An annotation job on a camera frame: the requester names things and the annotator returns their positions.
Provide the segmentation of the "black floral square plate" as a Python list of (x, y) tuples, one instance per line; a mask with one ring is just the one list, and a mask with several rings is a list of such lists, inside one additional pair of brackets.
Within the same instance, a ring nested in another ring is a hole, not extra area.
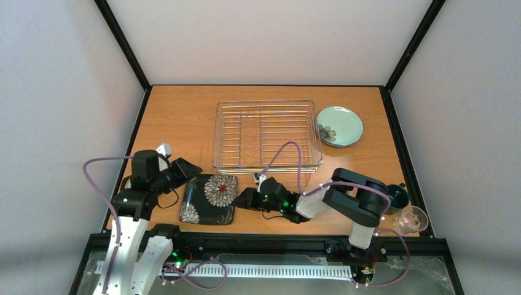
[(238, 179), (232, 175), (201, 174), (188, 181), (179, 220), (189, 224), (227, 226), (233, 222)]

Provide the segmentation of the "wire metal dish rack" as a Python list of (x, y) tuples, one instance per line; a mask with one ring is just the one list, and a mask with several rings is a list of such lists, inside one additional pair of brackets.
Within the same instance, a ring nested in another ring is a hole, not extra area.
[(313, 173), (323, 162), (312, 100), (222, 101), (216, 106), (213, 167), (248, 174)]

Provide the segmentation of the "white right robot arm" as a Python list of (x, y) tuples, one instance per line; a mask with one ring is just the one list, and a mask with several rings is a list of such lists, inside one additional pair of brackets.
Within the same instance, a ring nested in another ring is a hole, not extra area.
[(366, 253), (380, 219), (390, 207), (388, 186), (344, 168), (336, 168), (325, 183), (309, 192), (290, 192), (273, 177), (257, 175), (257, 187), (246, 188), (233, 202), (238, 208), (271, 212), (294, 224), (310, 221), (333, 209), (353, 223), (348, 242), (352, 250)]

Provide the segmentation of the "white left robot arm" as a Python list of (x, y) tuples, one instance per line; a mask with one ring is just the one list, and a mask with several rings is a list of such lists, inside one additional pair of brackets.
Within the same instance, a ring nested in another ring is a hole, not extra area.
[(180, 229), (172, 224), (155, 225), (144, 252), (139, 251), (158, 197), (203, 171), (183, 158), (170, 162), (169, 156), (168, 152), (143, 150), (127, 157), (130, 185), (106, 200), (112, 229), (94, 294), (149, 294), (163, 263), (174, 252)]

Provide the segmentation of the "light green round plate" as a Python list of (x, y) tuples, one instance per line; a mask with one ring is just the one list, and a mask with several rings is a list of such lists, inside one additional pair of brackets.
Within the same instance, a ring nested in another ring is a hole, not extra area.
[(320, 140), (336, 148), (354, 145), (361, 139), (364, 131), (361, 118), (352, 110), (341, 106), (321, 110), (316, 124)]

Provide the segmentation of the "dark green cup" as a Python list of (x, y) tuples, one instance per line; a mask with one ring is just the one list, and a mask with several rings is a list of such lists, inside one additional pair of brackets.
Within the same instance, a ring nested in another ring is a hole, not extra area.
[(388, 197), (390, 198), (391, 203), (385, 212), (386, 215), (400, 212), (402, 209), (407, 207), (410, 202), (409, 194), (404, 183), (390, 184), (388, 186)]

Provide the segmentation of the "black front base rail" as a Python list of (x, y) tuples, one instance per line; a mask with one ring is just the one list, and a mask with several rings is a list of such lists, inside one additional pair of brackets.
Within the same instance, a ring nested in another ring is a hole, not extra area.
[[(80, 282), (87, 268), (91, 252), (106, 251), (109, 246), (108, 234), (91, 234), (82, 260), (76, 272), (69, 294), (77, 294)], [(427, 236), (404, 237), (411, 256), (441, 256), (444, 258), (450, 285), (455, 294), (464, 294), (446, 239)], [(199, 232), (181, 232), (174, 238), (174, 247), (188, 247), (195, 259), (202, 259), (211, 254), (303, 254), (322, 256), (326, 254), (326, 242), (339, 240), (347, 242), (342, 235), (254, 235), (254, 234), (215, 234)], [(405, 256), (405, 249), (399, 237), (374, 237), (370, 249), (375, 253), (377, 262), (383, 262), (388, 256)]]

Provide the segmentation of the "black frame post left rear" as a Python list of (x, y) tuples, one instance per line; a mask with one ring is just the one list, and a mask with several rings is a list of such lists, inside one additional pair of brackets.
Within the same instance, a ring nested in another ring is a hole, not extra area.
[(108, 1), (94, 0), (94, 3), (96, 4), (101, 16), (104, 18), (109, 30), (111, 31), (114, 39), (116, 40), (116, 43), (120, 47), (140, 86), (145, 92), (148, 91), (151, 88), (151, 84), (149, 83)]

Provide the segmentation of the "black frame post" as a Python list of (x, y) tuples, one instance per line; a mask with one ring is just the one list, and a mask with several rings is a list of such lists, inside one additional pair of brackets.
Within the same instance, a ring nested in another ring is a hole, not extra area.
[(111, 31), (114, 39), (116, 40), (116, 43), (120, 47), (140, 86), (145, 92), (148, 91), (151, 88), (151, 84), (149, 83), (108, 1), (94, 0), (94, 3), (96, 4), (101, 16), (104, 18), (109, 30)]
[(412, 60), (415, 52), (419, 48), (421, 42), (424, 40), (427, 35), (430, 27), (434, 23), (436, 17), (439, 15), (442, 10), (446, 0), (432, 0), (429, 7), (427, 8), (424, 16), (419, 22), (415, 32), (413, 33), (407, 47), (405, 48), (403, 54), (401, 55), (397, 65), (395, 66), (393, 72), (391, 73), (390, 78), (388, 79), (385, 88), (387, 93), (391, 93), (395, 86), (398, 84), (401, 76), (405, 72), (407, 66)]

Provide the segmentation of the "black frame post right rear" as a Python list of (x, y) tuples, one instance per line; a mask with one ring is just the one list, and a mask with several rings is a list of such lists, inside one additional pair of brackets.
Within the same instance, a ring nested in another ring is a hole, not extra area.
[(419, 22), (415, 32), (413, 33), (407, 47), (405, 48), (403, 54), (401, 55), (397, 65), (395, 66), (393, 72), (391, 73), (390, 78), (388, 79), (385, 88), (387, 93), (391, 93), (395, 86), (398, 84), (401, 76), (405, 72), (407, 66), (412, 60), (415, 52), (419, 48), (421, 42), (424, 40), (427, 35), (430, 27), (434, 23), (436, 17), (439, 15), (442, 10), (446, 0), (432, 0), (429, 7), (427, 8), (424, 16)]

